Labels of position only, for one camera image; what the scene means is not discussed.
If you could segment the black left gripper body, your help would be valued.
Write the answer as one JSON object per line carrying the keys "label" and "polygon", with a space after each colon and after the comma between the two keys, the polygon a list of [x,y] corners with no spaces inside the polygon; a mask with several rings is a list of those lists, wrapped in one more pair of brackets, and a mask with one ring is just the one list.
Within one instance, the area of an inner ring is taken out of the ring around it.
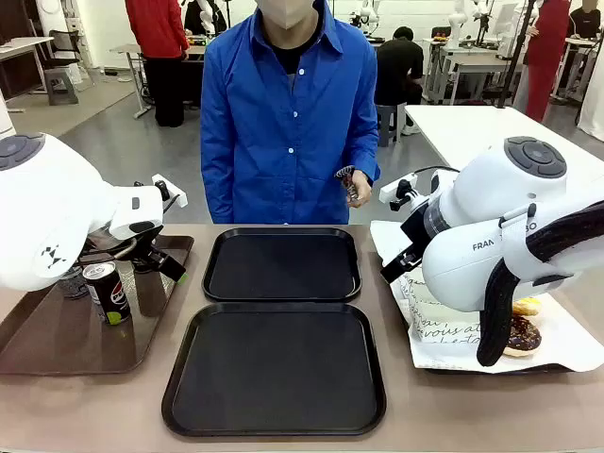
{"label": "black left gripper body", "polygon": [[131,239],[124,251],[123,261],[129,261],[137,273],[158,272],[163,257],[155,247],[158,230],[149,230]]}

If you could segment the person left hand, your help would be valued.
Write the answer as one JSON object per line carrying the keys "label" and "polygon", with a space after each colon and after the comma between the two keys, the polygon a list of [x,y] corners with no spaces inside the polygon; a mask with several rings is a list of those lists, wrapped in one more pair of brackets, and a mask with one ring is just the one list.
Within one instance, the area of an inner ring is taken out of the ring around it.
{"label": "person left hand", "polygon": [[358,209],[367,204],[372,196],[372,186],[367,175],[361,170],[355,170],[349,178],[347,187],[347,203],[350,208]]}

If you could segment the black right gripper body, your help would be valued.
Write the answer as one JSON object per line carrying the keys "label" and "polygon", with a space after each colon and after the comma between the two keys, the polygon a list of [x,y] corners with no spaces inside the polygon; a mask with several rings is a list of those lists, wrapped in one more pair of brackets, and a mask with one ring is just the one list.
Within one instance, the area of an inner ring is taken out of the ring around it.
{"label": "black right gripper body", "polygon": [[411,241],[410,253],[416,258],[422,258],[431,241],[428,231],[424,225],[424,215],[428,203],[416,207],[411,211],[409,217],[403,222],[401,229]]}

